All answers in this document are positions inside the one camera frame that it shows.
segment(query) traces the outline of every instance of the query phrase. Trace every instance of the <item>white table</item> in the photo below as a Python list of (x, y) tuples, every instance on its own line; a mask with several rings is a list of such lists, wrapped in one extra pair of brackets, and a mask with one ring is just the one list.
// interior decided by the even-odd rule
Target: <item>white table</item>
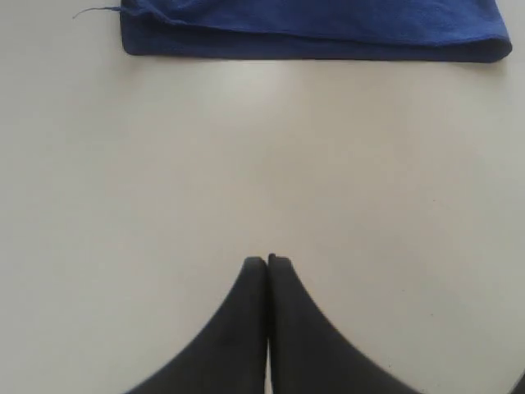
[(512, 387), (525, 2), (485, 66), (129, 57), (93, 5), (0, 13), (1, 393), (123, 393), (272, 251), (405, 382)]

